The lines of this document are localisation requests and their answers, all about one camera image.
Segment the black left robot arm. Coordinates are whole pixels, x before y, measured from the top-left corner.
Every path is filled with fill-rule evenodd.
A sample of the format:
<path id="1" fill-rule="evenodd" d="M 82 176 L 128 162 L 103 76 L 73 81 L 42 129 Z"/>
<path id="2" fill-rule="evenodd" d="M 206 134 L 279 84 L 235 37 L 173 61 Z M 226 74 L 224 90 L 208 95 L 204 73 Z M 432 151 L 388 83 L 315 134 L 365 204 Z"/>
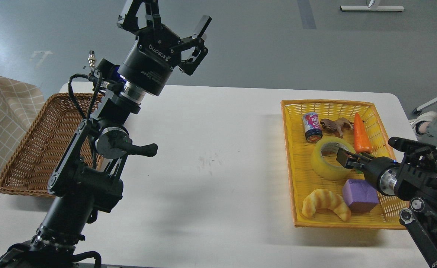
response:
<path id="1" fill-rule="evenodd" d="M 89 75 L 74 74 L 68 95 L 82 120 L 58 165 L 47 192 L 55 199 L 30 241 L 12 245 L 0 268 L 77 268 L 96 251 L 74 254 L 86 224 L 98 212 L 109 213 L 122 199 L 120 179 L 129 155 L 153 157 L 157 144 L 136 146 L 125 121 L 138 114 L 146 94 L 159 96 L 174 68 L 192 75 L 208 54 L 204 34 L 212 18 L 204 15 L 189 37 L 180 38 L 161 22 L 157 0 L 129 0 L 118 17 L 119 28 L 135 35 L 122 64 L 89 55 Z"/>

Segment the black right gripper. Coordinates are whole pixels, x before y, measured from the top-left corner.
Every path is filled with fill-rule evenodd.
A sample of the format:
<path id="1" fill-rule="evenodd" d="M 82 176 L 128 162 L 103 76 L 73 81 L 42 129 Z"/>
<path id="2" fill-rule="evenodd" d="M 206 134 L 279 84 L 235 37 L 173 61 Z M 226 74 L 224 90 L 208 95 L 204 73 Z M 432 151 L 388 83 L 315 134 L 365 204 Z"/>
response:
<path id="1" fill-rule="evenodd" d="M 367 157 L 363 154 L 354 154 L 339 148 L 336 161 L 346 169 L 358 169 L 363 172 L 365 180 L 374 188 L 381 188 L 382 176 L 387 170 L 395 167 L 395 160 L 381 157 Z"/>

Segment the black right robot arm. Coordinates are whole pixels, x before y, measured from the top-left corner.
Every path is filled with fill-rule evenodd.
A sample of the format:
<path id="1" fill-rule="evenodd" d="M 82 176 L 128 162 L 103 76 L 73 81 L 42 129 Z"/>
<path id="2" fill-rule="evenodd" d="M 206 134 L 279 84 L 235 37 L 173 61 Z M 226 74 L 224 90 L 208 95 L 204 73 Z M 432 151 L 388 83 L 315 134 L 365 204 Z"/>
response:
<path id="1" fill-rule="evenodd" d="M 363 173 L 379 193 L 409 202 L 399 211 L 399 222 L 410 234 L 428 267 L 437 268 L 437 147 L 391 137 L 388 144 L 403 152 L 398 163 L 388 157 L 351 153 L 343 148 L 337 162 Z"/>

